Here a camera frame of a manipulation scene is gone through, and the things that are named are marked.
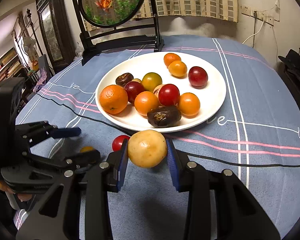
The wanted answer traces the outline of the left hand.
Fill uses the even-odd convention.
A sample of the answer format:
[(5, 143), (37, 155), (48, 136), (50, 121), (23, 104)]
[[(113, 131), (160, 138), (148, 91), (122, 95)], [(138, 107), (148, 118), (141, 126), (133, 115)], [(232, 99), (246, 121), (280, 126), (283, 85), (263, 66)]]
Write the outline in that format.
[[(11, 194), (15, 194), (15, 192), (3, 180), (0, 180), (0, 190)], [(17, 196), (21, 202), (29, 201), (32, 198), (31, 194), (25, 193), (18, 193)]]

